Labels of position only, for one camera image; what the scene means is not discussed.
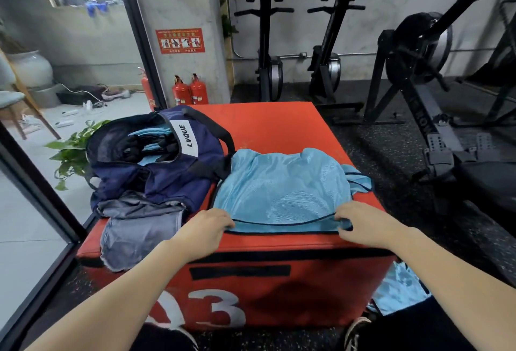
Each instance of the red fire extinguisher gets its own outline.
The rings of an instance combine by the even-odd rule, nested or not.
[[[141,74],[143,75],[143,78],[141,79],[141,85],[144,88],[145,96],[147,97],[147,101],[149,101],[149,106],[151,107],[151,111],[154,111],[154,107],[156,106],[156,101],[154,100],[154,95],[151,91],[151,85],[149,85],[149,79],[147,78],[147,74],[145,73],[145,70],[141,67],[139,67],[141,70]]]
[[[192,96],[190,94],[190,87],[185,85],[181,78],[175,76],[175,85],[172,87],[176,105],[191,105]]]
[[[208,104],[208,93],[206,92],[206,84],[199,80],[197,74],[192,77],[192,83],[190,84],[190,91],[192,94],[193,103],[196,105]]]

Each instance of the chair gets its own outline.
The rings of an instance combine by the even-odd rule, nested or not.
[[[25,94],[20,93],[19,91],[0,91],[0,110],[2,109],[9,109],[9,112],[11,114],[11,120],[15,124],[16,129],[20,133],[23,140],[27,139],[27,136],[23,132],[22,127],[20,126],[20,123],[18,122],[18,119],[16,118],[16,113],[14,109],[12,109],[13,105],[15,105],[17,102],[23,101],[25,105],[29,107],[29,109],[34,113],[34,116],[36,116],[38,119],[42,121],[42,123],[47,127],[50,132],[52,132],[52,135],[56,137],[56,139],[61,139],[59,134],[55,131],[55,129],[52,128],[52,126],[48,123],[48,121],[43,117],[43,115],[38,111],[38,109],[30,102],[27,97],[25,97]]]

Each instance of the fire safety sign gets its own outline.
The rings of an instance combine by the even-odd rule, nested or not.
[[[202,29],[157,30],[159,47],[162,54],[195,54],[206,52]]]

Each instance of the rubber gym floor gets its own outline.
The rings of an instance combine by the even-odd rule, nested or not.
[[[369,81],[345,81],[336,93],[338,102],[365,101]],[[381,87],[386,91],[389,83]],[[480,121],[485,117],[494,97],[478,90],[452,83],[449,93],[430,84],[443,111],[464,121]],[[285,84],[281,101],[308,101],[307,84]],[[257,85],[237,85],[232,102],[258,100]],[[506,102],[504,111],[516,105]],[[516,238],[498,224],[481,216],[474,207],[464,205],[453,219],[435,215],[431,189],[413,185],[412,174],[421,170],[423,138],[398,94],[383,117],[400,114],[403,125],[352,126],[330,125],[355,166],[369,175],[385,209],[404,224],[417,227],[450,252],[477,268],[516,285]],[[342,111],[324,111],[327,122]],[[473,146],[476,128],[456,130],[463,145]],[[503,160],[516,160],[516,127],[492,128],[494,145],[501,150]],[[80,267],[74,268],[61,289],[52,298],[42,315],[29,329],[21,349],[27,347],[44,330],[96,291]],[[195,334],[201,350],[317,350],[335,349],[342,328],[324,330],[223,330]]]

